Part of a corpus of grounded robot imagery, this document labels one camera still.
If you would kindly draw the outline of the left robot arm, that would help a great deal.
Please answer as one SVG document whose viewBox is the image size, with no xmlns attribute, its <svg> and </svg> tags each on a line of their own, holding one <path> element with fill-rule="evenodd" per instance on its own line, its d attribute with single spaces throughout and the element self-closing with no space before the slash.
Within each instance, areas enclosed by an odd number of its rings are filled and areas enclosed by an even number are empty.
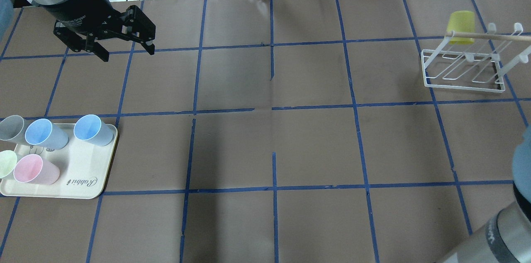
<svg viewBox="0 0 531 263">
<path fill-rule="evenodd" d="M 13 17 L 15 0 L 1 0 L 1 34 Z M 53 33 L 73 52 L 93 53 L 108 61 L 109 52 L 101 40 L 118 38 L 140 44 L 154 55 L 156 26 L 136 5 L 121 13 L 109 0 L 32 0 L 55 17 Z"/>
</svg>

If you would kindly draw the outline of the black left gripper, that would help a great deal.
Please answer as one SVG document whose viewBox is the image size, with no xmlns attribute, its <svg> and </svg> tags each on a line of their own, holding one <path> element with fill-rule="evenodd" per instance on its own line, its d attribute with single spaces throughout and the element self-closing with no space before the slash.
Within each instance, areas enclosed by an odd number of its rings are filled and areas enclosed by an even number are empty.
<svg viewBox="0 0 531 263">
<path fill-rule="evenodd" d="M 55 36 L 73 52 L 86 51 L 108 62 L 109 51 L 98 41 L 118 38 L 155 53 L 156 26 L 136 5 L 121 13 L 109 0 L 66 0 L 53 5 L 53 16 Z"/>
</svg>

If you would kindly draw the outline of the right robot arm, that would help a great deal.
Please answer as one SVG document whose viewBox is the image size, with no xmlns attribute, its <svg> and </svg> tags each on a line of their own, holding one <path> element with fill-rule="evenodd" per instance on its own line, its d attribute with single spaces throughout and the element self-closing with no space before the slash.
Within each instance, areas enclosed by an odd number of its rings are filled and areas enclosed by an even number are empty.
<svg viewBox="0 0 531 263">
<path fill-rule="evenodd" d="M 529 263 L 531 261 L 531 129 L 512 159 L 515 201 L 490 218 L 438 263 Z"/>
</svg>

